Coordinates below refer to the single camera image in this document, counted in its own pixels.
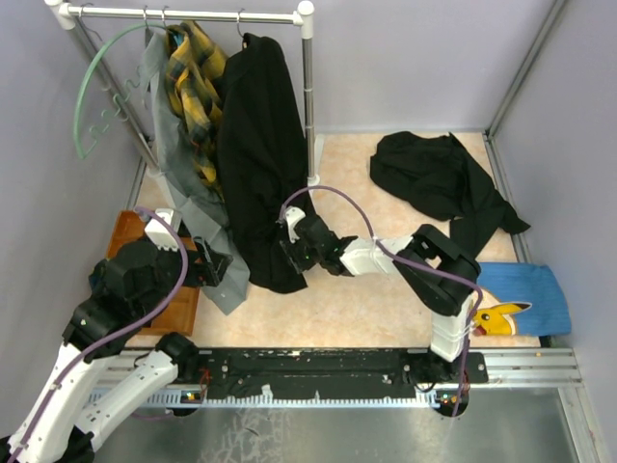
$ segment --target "plaid fabric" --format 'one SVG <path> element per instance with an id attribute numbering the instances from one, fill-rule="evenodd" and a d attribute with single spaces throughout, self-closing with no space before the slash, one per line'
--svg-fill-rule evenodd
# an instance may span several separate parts
<path id="1" fill-rule="evenodd" d="M 223 116 L 220 84 L 228 57 L 195 21 L 167 30 L 170 61 L 165 71 L 165 90 L 170 106 L 185 122 L 188 138 L 195 146 L 195 167 L 204 184 L 221 194 L 214 160 L 216 134 Z"/>

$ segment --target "clothes rack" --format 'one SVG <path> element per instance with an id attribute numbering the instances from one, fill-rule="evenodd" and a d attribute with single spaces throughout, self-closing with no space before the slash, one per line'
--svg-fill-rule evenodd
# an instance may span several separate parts
<path id="1" fill-rule="evenodd" d="M 308 157 L 308 185 L 319 182 L 319 176 L 315 169 L 315 133 L 313 123 L 313 93 L 312 93 L 312 37 L 313 37 L 313 14 L 315 8 L 309 0 L 303 0 L 298 5 L 298 9 L 292 14 L 262 14 L 248 12 L 202 12 L 202 11 L 182 11 L 171 10 L 165 7 L 163 10 L 157 9 L 134 9 L 134 8 L 108 8 L 91 6 L 75 6 L 63 0 L 45 0 L 45 4 L 51 9 L 64 30 L 70 33 L 71 38 L 76 43 L 81 53 L 89 61 L 96 55 L 98 48 L 90 38 L 87 29 L 84 27 L 82 17 L 109 17 L 127 18 L 137 20 L 196 20 L 212 22 L 252 22 L 269 24 L 289 24 L 298 26 L 301 29 L 302 38 L 302 65 L 304 79 L 304 103 L 305 103 L 305 136 L 307 138 L 307 157 Z M 114 78 L 109 67 L 101 62 L 97 67 L 97 72 L 102 80 L 107 83 L 108 88 L 114 93 L 121 92 L 121 86 Z M 127 128 L 133 137 L 140 154 L 146 164 L 152 170 L 157 170 L 156 160 L 150 150 L 148 143 L 149 137 L 146 135 L 139 118 L 133 111 L 130 103 L 125 103 L 122 110 L 126 116 Z"/>

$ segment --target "black shirt on floor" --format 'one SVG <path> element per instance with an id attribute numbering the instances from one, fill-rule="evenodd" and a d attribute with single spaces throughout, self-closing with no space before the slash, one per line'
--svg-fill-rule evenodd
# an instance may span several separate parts
<path id="1" fill-rule="evenodd" d="M 370 177 L 423 214 L 451 220 L 450 237 L 473 256 L 497 228 L 511 234 L 529 228 L 452 134 L 427 139 L 398 132 L 384 137 L 370 158 Z"/>

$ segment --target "hanging black jacket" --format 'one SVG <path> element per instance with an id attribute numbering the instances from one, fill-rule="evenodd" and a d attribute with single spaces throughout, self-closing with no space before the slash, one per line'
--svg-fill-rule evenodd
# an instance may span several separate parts
<path id="1" fill-rule="evenodd" d="M 217 163 L 233 241 L 249 265 L 251 282 L 287 293 L 307 286 L 279 244 L 282 203 L 307 186 L 307 143 L 279 44 L 244 36 L 246 48 L 227 61 Z M 307 214 L 308 194 L 292 203 Z"/>
<path id="2" fill-rule="evenodd" d="M 427 139 L 398 132 L 384 137 L 370 158 L 370 177 L 423 214 L 451 220 L 450 237 L 473 256 L 497 228 L 512 234 L 529 228 L 452 134 Z"/>

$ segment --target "gray garment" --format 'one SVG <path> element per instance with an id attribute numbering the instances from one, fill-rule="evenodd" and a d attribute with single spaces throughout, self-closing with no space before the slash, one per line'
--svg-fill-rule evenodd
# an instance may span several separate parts
<path id="1" fill-rule="evenodd" d="M 249 267 L 231 240 L 223 201 L 201 183 L 193 167 L 195 149 L 187 140 L 182 120 L 172 112 L 165 92 L 168 62 L 163 37 L 155 34 L 142 57 L 140 84 L 143 93 L 148 85 L 150 88 L 158 162 L 169 185 L 174 207 L 182 214 L 191 235 L 202 237 L 215 251 L 233 256 L 221 284 L 202 289 L 223 313 L 230 314 L 246 300 Z"/>

